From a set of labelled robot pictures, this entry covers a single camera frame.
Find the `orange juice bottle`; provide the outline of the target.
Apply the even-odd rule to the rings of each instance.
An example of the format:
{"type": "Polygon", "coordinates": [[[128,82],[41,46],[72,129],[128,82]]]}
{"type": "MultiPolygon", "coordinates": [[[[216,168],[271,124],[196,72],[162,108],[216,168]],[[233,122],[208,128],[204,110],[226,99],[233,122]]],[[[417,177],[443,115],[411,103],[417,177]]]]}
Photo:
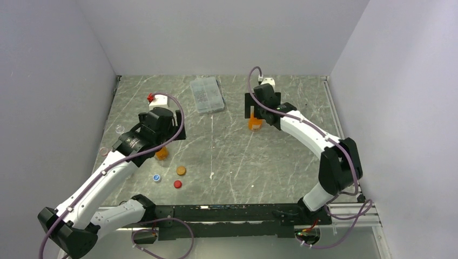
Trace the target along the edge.
{"type": "Polygon", "coordinates": [[[262,127],[262,120],[254,116],[254,107],[250,107],[250,117],[248,119],[248,129],[252,132],[257,132],[262,127]]]}
{"type": "Polygon", "coordinates": [[[167,159],[169,156],[168,149],[164,146],[155,153],[155,158],[159,161],[167,159]]]}

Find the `orange bottle cap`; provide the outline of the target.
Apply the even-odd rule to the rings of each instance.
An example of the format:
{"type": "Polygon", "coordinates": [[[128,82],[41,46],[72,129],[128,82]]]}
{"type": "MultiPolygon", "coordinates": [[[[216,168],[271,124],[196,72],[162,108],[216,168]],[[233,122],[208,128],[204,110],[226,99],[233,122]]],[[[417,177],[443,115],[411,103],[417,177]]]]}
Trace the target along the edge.
{"type": "Polygon", "coordinates": [[[176,173],[177,173],[178,175],[180,175],[180,176],[185,175],[186,172],[187,172],[187,169],[186,169],[186,167],[184,167],[184,166],[179,166],[179,167],[177,167],[177,169],[176,169],[176,173]]]}

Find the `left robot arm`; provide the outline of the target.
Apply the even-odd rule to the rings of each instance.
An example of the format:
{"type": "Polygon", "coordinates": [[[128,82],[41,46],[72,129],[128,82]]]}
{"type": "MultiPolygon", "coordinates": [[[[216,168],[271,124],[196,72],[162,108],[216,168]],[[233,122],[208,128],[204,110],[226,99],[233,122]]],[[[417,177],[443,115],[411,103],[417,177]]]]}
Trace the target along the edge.
{"type": "Polygon", "coordinates": [[[138,170],[156,152],[174,140],[186,138],[182,107],[175,112],[154,107],[139,113],[139,122],[123,133],[98,169],[69,198],[56,208],[44,207],[38,220],[45,237],[39,258],[52,240],[66,257],[82,258],[106,234],[129,224],[143,227],[157,219],[156,204],[138,194],[122,205],[99,212],[104,200],[126,178],[138,170]]]}

